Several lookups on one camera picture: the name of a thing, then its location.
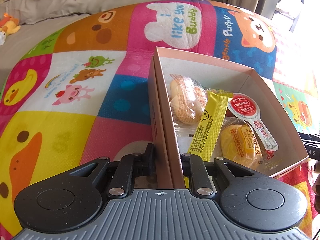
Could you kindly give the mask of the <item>yellow snack stick packet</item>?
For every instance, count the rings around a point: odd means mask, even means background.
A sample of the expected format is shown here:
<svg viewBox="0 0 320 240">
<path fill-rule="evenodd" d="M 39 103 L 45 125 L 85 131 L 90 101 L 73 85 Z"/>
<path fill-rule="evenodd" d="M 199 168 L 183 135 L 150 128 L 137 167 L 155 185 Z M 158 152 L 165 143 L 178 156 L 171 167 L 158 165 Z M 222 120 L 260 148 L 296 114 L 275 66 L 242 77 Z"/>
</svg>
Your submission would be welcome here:
<svg viewBox="0 0 320 240">
<path fill-rule="evenodd" d="M 227 105 L 233 93 L 215 94 L 207 92 L 208 101 L 187 153 L 198 155 L 203 161 L 210 161 L 219 137 Z"/>
</svg>

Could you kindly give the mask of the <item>orange yellow plush toy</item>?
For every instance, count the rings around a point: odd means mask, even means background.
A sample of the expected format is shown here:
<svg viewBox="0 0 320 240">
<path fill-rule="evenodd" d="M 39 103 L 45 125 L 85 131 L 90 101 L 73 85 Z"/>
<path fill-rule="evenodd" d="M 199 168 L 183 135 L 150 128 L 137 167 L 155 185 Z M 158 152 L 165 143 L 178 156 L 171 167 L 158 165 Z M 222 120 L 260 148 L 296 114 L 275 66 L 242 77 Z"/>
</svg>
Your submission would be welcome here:
<svg viewBox="0 0 320 240">
<path fill-rule="evenodd" d="M 3 18 L 1 19 L 0 45 L 2 46 L 5 43 L 7 36 L 18 32 L 20 28 L 21 26 L 19 25 L 19 20 L 17 18 L 4 13 Z"/>
</svg>

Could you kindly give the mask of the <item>colourful cartoon play mat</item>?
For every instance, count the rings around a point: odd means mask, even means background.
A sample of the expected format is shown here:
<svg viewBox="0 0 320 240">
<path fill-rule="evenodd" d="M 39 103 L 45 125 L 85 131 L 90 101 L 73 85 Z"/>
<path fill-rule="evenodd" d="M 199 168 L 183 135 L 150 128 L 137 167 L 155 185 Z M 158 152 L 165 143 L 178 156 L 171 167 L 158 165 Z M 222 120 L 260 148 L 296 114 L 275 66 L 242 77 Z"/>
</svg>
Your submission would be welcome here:
<svg viewBox="0 0 320 240">
<path fill-rule="evenodd" d="M 156 47 L 219 57 L 269 82 L 297 130 L 319 132 L 319 62 L 304 44 L 248 10 L 214 1 L 161 1 L 100 12 L 26 50 L 1 98 L 1 239 L 21 230 L 13 203 L 28 185 L 100 155 L 151 141 L 148 75 Z"/>
</svg>

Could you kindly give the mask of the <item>yellow cake snack packet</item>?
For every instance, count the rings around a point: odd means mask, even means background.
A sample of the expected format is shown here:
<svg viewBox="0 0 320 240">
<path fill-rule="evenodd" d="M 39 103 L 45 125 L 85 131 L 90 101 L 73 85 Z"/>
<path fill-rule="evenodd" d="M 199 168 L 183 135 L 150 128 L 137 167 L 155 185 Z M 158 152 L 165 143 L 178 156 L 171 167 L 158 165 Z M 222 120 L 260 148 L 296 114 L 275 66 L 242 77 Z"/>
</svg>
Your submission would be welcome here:
<svg viewBox="0 0 320 240">
<path fill-rule="evenodd" d="M 258 172 L 272 171 L 277 163 L 253 128 L 243 120 L 225 117 L 213 151 L 213 158 L 224 157 Z"/>
</svg>

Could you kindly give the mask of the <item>clear bag of buns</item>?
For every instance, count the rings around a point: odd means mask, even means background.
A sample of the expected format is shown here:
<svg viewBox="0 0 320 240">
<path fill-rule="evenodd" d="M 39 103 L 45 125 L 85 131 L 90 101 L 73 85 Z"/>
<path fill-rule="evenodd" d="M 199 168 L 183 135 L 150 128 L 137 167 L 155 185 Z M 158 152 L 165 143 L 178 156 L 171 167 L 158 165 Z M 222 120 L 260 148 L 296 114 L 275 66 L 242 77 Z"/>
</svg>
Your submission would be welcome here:
<svg viewBox="0 0 320 240">
<path fill-rule="evenodd" d="M 178 74 L 170 74 L 169 102 L 174 126 L 178 129 L 194 128 L 212 116 L 207 108 L 207 92 L 201 84 Z"/>
</svg>

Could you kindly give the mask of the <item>pink cardboard box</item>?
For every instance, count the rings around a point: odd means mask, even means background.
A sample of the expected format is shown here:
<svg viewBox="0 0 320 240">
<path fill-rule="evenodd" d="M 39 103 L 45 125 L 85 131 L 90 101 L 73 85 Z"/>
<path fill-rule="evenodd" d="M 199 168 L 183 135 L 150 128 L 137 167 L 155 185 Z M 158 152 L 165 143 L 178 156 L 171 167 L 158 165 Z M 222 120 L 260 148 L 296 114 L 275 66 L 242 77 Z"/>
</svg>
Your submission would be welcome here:
<svg viewBox="0 0 320 240">
<path fill-rule="evenodd" d="M 265 80 L 253 68 L 217 57 L 157 47 L 151 61 L 148 90 L 160 187 L 185 187 L 165 83 L 169 74 L 191 77 L 204 87 L 245 94 L 258 104 L 261 119 L 279 146 L 273 156 L 278 166 L 268 171 L 268 176 L 279 178 L 306 162 L 308 154 L 292 121 Z"/>
</svg>

